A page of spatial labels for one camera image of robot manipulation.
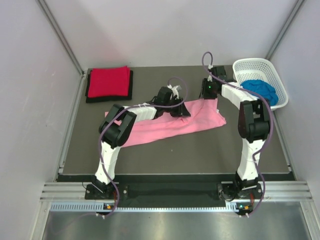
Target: pink towel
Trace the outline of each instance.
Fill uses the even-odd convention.
[[[218,99],[198,99],[185,102],[191,117],[174,118],[165,112],[154,120],[133,125],[129,139],[122,147],[147,144],[159,139],[221,127],[226,120],[217,110]]]

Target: white plastic basket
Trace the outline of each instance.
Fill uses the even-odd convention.
[[[260,79],[275,88],[279,100],[276,105],[271,106],[271,110],[282,108],[288,103],[288,94],[270,61],[264,58],[245,58],[235,61],[232,68],[235,80],[239,84],[246,80]]]

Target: aluminum frame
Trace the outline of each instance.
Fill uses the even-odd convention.
[[[85,186],[90,182],[47,182],[40,197],[37,220],[29,239],[41,240],[49,211],[95,212],[103,204],[113,204],[114,200],[85,200]],[[266,181],[263,202],[299,202],[307,227],[313,240],[320,239],[320,220],[307,182],[305,181]],[[226,207],[181,207],[181,208],[119,208],[116,212],[235,212],[235,200]]]

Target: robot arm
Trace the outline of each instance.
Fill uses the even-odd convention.
[[[215,99],[218,94],[222,97],[229,99],[239,109],[238,117],[238,132],[242,137],[242,154],[239,168],[235,173],[233,185],[237,193],[245,192],[246,190],[255,189],[258,186],[258,172],[256,164],[259,163],[260,155],[255,156],[256,162],[254,163],[253,154],[261,149],[265,140],[270,132],[270,119],[267,107],[260,99],[252,96],[249,93],[239,90],[240,86],[236,82],[230,83],[236,88],[221,84],[214,79],[204,78],[202,81],[202,97],[205,99]],[[179,97],[180,86],[162,87],[150,102],[145,104],[152,104],[158,106],[173,106],[182,101]],[[102,122],[99,132],[114,119],[114,117],[123,109],[119,104],[113,105],[112,109]],[[100,162],[95,177],[92,180],[92,185],[101,193],[105,194],[110,192],[110,180],[107,178],[103,170],[108,172],[111,179],[115,177],[115,166],[118,159],[118,154],[121,146],[128,140],[130,132],[134,123],[143,120],[152,120],[160,117],[164,112],[169,112],[173,117],[188,117],[190,113],[187,111],[184,104],[174,108],[162,108],[153,106],[143,106],[138,108],[131,108],[125,111],[117,123],[107,129],[102,138],[102,150],[104,163]]]
[[[236,191],[239,193],[256,188],[258,172],[255,163],[259,164],[260,154],[255,155],[255,163],[253,154],[262,148],[270,132],[267,106],[257,97],[239,90],[241,86],[237,82],[228,81],[223,66],[209,66],[209,70],[216,77],[234,86],[221,84],[209,76],[202,80],[201,96],[204,99],[215,99],[220,94],[239,109],[238,132],[242,137],[242,154],[234,179]]]
[[[108,187],[110,179],[106,176],[103,165],[110,178],[113,180],[115,178],[115,167],[119,151],[121,146],[123,146],[123,144],[125,144],[125,142],[128,140],[134,123],[156,119],[162,116],[164,112],[170,113],[172,117],[190,117],[190,113],[186,109],[184,103],[173,108],[156,107],[173,106],[182,102],[183,98],[179,96],[180,89],[181,87],[179,85],[174,87],[171,85],[162,87],[159,90],[158,95],[155,96],[151,101],[141,104],[141,107],[128,109],[117,119],[120,121],[119,123],[114,122],[111,124],[102,137],[101,155],[104,163],[101,161],[99,162],[98,169],[95,173],[94,179],[92,180],[92,185],[97,190],[103,194],[111,191],[111,189]],[[149,104],[155,105],[155,107],[146,106]],[[114,104],[100,125],[99,132],[101,133],[115,118],[115,116],[126,108],[127,106]]]

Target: purple cable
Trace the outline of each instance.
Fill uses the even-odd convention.
[[[171,106],[162,106],[162,105],[153,105],[153,104],[144,104],[143,106],[144,107],[156,107],[156,108],[164,108],[164,109],[171,109],[171,108],[175,108],[175,107],[178,107],[180,106],[181,104],[183,104],[186,99],[187,99],[187,96],[188,96],[188,86],[187,86],[187,83],[185,82],[185,80],[183,80],[182,78],[178,77],[178,76],[173,76],[171,77],[169,80],[168,80],[168,84],[170,84],[171,80],[173,79],[178,79],[180,80],[181,82],[183,82],[184,86],[185,86],[185,97],[184,99],[179,102],[178,104],[176,105],[171,105]],[[119,189],[116,185],[116,183],[111,179],[111,177],[109,176],[106,168],[105,168],[105,162],[104,162],[104,158],[101,154],[101,151],[102,151],[102,137],[103,135],[105,134],[105,132],[108,130],[108,128],[111,126],[111,124],[116,121],[118,119],[118,117],[120,117],[125,111],[129,110],[129,109],[134,109],[134,108],[140,108],[141,105],[133,105],[133,106],[129,106],[125,109],[123,109],[122,111],[120,111],[109,123],[108,125],[103,129],[103,131],[101,132],[100,136],[99,136],[99,139],[98,139],[98,151],[99,151],[99,158],[100,158],[100,161],[102,163],[102,168],[103,168],[103,171],[106,175],[106,177],[110,180],[111,184],[114,186],[115,188],[115,191],[116,191],[116,201],[115,201],[115,204],[114,204],[114,207],[112,208],[111,212],[109,212],[107,215],[105,215],[105,217],[109,217],[111,216],[112,214],[115,213],[115,210],[119,204],[119,200],[120,200],[120,193],[119,193]],[[53,230],[53,222],[51,221],[50,222],[50,230],[52,232],[53,235],[58,235],[60,234],[61,232],[63,232],[64,230],[66,230],[71,224],[73,224],[74,222],[78,221],[79,219],[81,219],[82,217],[85,217],[85,216],[91,216],[91,215],[96,215],[95,213],[93,212],[89,212],[89,213],[85,213],[85,214],[82,214],[78,217],[76,217],[75,219],[73,219],[71,222],[69,222],[63,229],[59,230],[59,231],[54,231]]]
[[[214,79],[216,79],[216,80],[219,81],[220,83],[226,84],[226,85],[228,85],[228,86],[230,86],[230,87],[233,87],[233,88],[236,88],[234,85],[232,85],[232,84],[230,84],[230,83],[228,83],[228,82],[225,82],[225,81],[221,80],[220,78],[214,76],[214,75],[206,68],[206,66],[205,66],[205,56],[206,56],[207,54],[209,54],[210,57],[211,57],[211,64],[210,64],[210,65],[212,65],[213,60],[214,60],[212,53],[209,52],[209,51],[206,51],[206,52],[203,54],[203,56],[202,56],[202,66],[203,66],[204,70],[205,70],[211,77],[213,77]],[[256,171],[258,172],[258,174],[260,175],[260,177],[261,177],[261,179],[262,179],[263,191],[262,191],[262,196],[261,196],[259,202],[258,202],[257,205],[255,206],[255,208],[253,209],[253,211],[248,214],[248,217],[249,217],[249,216],[251,216],[251,215],[260,207],[260,205],[261,205],[261,203],[262,203],[262,200],[263,200],[264,197],[265,197],[265,193],[266,193],[266,180],[265,180],[263,174],[262,174],[262,173],[260,172],[260,170],[259,170],[259,167],[258,167],[258,165],[257,165],[256,155],[259,154],[259,153],[261,153],[263,150],[265,150],[266,147],[269,145],[269,143],[270,143],[270,141],[271,141],[271,138],[272,138],[272,135],[273,135],[273,132],[274,132],[274,117],[273,117],[273,113],[272,113],[272,111],[271,111],[271,108],[270,108],[268,102],[266,101],[266,99],[265,99],[263,96],[259,95],[259,94],[256,93],[256,92],[253,92],[253,91],[250,91],[250,90],[247,90],[247,89],[244,89],[244,88],[238,88],[238,89],[241,90],[241,91],[250,93],[250,94],[252,94],[252,95],[254,95],[254,96],[257,96],[259,99],[261,99],[262,102],[264,103],[264,105],[266,105],[266,109],[267,109],[267,111],[268,111],[268,113],[269,113],[269,118],[270,118],[270,133],[269,133],[267,139],[265,140],[262,148],[261,148],[260,150],[256,151],[256,152],[252,155],[252,157],[253,157],[253,162],[254,162]]]

